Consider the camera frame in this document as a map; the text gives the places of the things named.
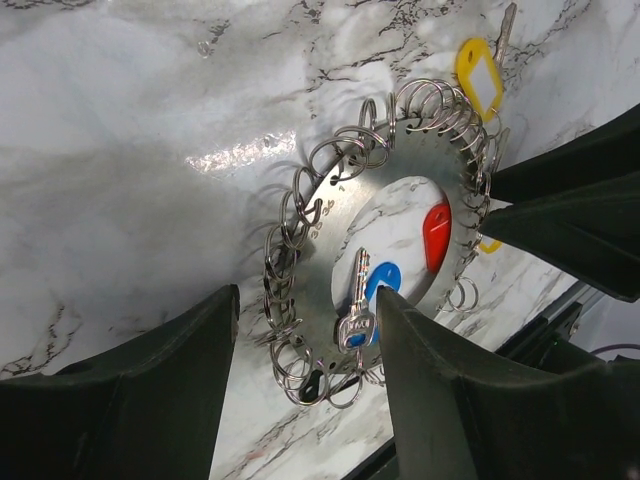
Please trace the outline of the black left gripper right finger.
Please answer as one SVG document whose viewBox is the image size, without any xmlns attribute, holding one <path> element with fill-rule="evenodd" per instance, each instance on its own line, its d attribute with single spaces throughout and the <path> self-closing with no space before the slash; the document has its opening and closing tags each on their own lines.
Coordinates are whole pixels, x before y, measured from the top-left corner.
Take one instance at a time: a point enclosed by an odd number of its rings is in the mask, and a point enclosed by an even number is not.
<svg viewBox="0 0 640 480">
<path fill-rule="evenodd" d="M 404 479 L 635 479 L 639 364 L 568 343 L 533 368 L 474 344 L 397 292 L 377 293 Z"/>
</svg>

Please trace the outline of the blue key tag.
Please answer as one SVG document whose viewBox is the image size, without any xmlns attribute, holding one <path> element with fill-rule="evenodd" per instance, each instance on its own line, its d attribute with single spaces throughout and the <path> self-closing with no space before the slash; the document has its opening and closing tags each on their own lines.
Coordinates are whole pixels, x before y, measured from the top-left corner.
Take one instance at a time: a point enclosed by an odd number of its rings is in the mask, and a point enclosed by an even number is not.
<svg viewBox="0 0 640 480">
<path fill-rule="evenodd" d="M 367 302 L 371 304 L 379 284 L 385 284 L 391 289 L 397 291 L 401 286 L 401 282 L 402 274 L 400 268 L 395 263 L 383 262 L 379 264 L 369 275 L 366 283 L 365 298 Z M 371 343 L 375 344 L 378 341 L 378 337 L 379 335 L 376 327 L 374 329 L 373 336 L 371 337 Z M 365 334 L 353 335 L 347 340 L 347 345 L 349 347 L 358 347 L 364 345 L 365 340 Z"/>
</svg>

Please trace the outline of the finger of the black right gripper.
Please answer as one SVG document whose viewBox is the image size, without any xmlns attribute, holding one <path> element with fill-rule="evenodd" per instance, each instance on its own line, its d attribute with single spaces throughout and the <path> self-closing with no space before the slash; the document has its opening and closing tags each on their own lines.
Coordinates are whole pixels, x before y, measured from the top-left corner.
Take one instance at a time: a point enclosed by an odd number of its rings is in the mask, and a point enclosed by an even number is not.
<svg viewBox="0 0 640 480">
<path fill-rule="evenodd" d="M 639 172 L 639 107 L 492 175 L 491 196 L 519 203 Z"/>
<path fill-rule="evenodd" d="M 481 232 L 618 300 L 639 300 L 639 190 L 589 189 L 491 212 Z"/>
</svg>

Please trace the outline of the silver key with blue tag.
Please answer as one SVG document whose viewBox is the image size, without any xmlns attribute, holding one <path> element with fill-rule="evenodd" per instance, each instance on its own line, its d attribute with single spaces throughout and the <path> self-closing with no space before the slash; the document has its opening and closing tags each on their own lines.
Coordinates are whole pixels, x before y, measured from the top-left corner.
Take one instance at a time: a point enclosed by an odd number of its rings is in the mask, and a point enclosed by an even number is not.
<svg viewBox="0 0 640 480">
<path fill-rule="evenodd" d="M 372 343 L 376 319 L 366 299 L 366 282 L 370 255 L 361 247 L 356 253 L 352 282 L 352 298 L 348 313 L 338 322 L 337 345 L 341 353 L 349 353 Z"/>
</svg>

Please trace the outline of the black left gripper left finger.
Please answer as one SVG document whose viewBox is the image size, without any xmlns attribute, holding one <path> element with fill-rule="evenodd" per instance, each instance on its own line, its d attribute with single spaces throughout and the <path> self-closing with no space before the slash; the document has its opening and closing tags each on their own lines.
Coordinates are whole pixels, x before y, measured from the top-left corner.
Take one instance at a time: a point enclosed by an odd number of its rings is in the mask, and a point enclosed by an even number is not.
<svg viewBox="0 0 640 480">
<path fill-rule="evenodd" d="M 208 478 L 239 300 L 237 286 L 224 286 L 53 375 L 2 381 L 2 478 Z"/>
</svg>

